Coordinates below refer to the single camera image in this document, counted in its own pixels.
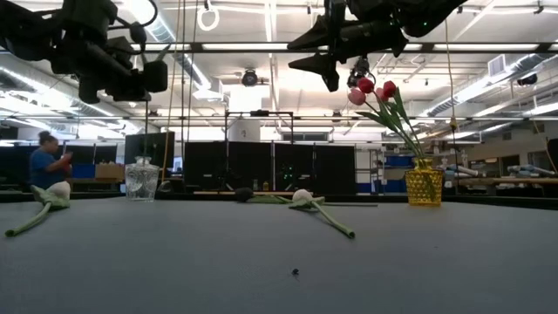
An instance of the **person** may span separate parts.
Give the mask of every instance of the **person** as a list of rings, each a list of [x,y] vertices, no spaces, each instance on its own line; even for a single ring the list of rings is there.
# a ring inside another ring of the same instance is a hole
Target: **person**
[[[30,157],[31,185],[69,199],[71,188],[65,177],[71,173],[72,153],[55,160],[53,154],[58,150],[58,140],[48,131],[39,134],[39,144]]]

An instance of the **flower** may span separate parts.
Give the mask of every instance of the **flower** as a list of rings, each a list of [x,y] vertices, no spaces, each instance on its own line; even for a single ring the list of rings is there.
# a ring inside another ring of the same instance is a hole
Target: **flower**
[[[398,87],[395,86],[395,83],[391,81],[387,81],[384,83],[384,96],[390,99],[391,97],[395,96]]]
[[[347,95],[349,101],[357,106],[362,106],[363,103],[366,101],[366,95],[357,88],[352,88],[350,90],[349,95]]]
[[[376,95],[382,101],[389,101],[390,100],[389,97],[385,96],[385,91],[384,91],[384,88],[382,88],[382,87],[378,87],[378,89],[376,90]]]
[[[374,92],[374,83],[367,78],[361,78],[357,82],[358,88],[364,93],[371,93]]]

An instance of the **gray tabletop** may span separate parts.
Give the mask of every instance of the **gray tabletop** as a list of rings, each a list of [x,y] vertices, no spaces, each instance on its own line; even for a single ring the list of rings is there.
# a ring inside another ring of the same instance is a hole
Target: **gray tabletop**
[[[558,212],[72,201],[0,238],[0,313],[556,313]],[[0,230],[37,203],[0,204]],[[290,273],[297,268],[298,277]]]

